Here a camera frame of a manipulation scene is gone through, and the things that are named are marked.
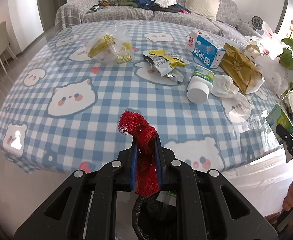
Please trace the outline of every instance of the white tile floor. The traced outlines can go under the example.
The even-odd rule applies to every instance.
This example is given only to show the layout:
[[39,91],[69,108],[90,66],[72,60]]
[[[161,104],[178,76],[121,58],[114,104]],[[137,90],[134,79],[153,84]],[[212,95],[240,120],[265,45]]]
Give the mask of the white tile floor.
[[[19,56],[19,62],[10,61],[10,78],[0,69],[0,108],[5,95],[27,63],[54,36],[53,31],[39,39]],[[281,210],[282,200],[293,178],[293,160],[285,162],[284,150],[268,155],[256,164],[246,165],[223,173],[240,192],[259,210],[268,215]],[[68,174],[35,171],[27,174],[8,162],[0,151],[0,223],[13,235],[29,215],[67,178]],[[131,213],[137,195],[118,193],[117,232],[123,240],[137,239],[131,227]]]

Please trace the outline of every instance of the blue and white milk carton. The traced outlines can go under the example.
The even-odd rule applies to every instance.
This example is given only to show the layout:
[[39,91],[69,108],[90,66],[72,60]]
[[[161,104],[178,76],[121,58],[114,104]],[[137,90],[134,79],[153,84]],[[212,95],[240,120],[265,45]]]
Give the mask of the blue and white milk carton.
[[226,50],[217,44],[210,34],[191,30],[187,49],[198,58],[206,68],[217,68]]

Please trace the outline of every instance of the green bottle label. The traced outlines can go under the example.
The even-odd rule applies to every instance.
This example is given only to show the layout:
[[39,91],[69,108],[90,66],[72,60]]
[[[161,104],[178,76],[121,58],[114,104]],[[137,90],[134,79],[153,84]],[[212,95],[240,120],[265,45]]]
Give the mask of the green bottle label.
[[196,66],[194,68],[194,72],[192,76],[198,76],[200,78],[203,78],[207,81],[209,81],[211,84],[213,84],[213,72],[205,67],[202,66]]

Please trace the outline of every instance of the red netting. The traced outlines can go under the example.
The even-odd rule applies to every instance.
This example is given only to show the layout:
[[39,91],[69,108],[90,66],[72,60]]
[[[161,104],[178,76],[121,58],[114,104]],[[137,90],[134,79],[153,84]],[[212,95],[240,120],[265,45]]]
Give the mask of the red netting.
[[150,197],[160,190],[154,161],[153,138],[157,132],[142,115],[131,113],[129,110],[126,110],[120,118],[119,131],[122,134],[131,134],[137,139],[140,153],[137,163],[136,193],[142,197]]

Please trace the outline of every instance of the beige pillow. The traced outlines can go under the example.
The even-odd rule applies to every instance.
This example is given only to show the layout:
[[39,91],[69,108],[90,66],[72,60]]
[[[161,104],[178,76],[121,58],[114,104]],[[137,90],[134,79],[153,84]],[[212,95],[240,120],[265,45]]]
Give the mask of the beige pillow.
[[187,0],[186,8],[191,12],[199,15],[203,15],[211,20],[215,20],[218,9],[220,6],[220,0]]

